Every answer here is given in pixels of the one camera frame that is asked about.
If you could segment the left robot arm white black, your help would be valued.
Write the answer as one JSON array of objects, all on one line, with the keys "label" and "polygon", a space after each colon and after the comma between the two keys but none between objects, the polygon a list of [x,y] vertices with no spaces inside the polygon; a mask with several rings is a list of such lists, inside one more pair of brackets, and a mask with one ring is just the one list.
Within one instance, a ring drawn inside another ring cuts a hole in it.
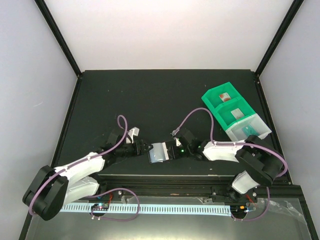
[{"label": "left robot arm white black", "polygon": [[142,156],[153,149],[146,140],[134,139],[138,136],[136,130],[134,127],[123,134],[115,129],[96,151],[63,166],[43,166],[22,197],[29,213],[48,221],[76,200],[92,196],[103,199],[108,188],[97,173],[113,165],[118,158]]}]

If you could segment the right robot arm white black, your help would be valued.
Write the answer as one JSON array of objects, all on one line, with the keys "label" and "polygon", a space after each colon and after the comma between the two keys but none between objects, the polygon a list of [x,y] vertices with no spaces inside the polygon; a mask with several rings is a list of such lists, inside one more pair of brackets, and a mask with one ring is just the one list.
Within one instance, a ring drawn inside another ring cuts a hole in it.
[{"label": "right robot arm white black", "polygon": [[164,160],[193,158],[197,161],[234,162],[243,168],[225,188],[214,190],[230,203],[243,202],[244,196],[259,186],[270,187],[284,175],[288,165],[284,157],[258,136],[240,141],[199,140],[188,129],[173,134],[173,139],[160,144]]}]

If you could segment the black card holder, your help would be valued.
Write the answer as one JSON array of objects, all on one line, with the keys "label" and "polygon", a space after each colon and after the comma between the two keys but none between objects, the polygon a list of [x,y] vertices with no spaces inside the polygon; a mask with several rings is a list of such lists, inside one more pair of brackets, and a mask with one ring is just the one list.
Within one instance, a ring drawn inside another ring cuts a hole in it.
[{"label": "black card holder", "polygon": [[168,148],[165,142],[157,142],[151,144],[152,149],[149,151],[149,162],[151,164],[163,163],[170,159]]}]

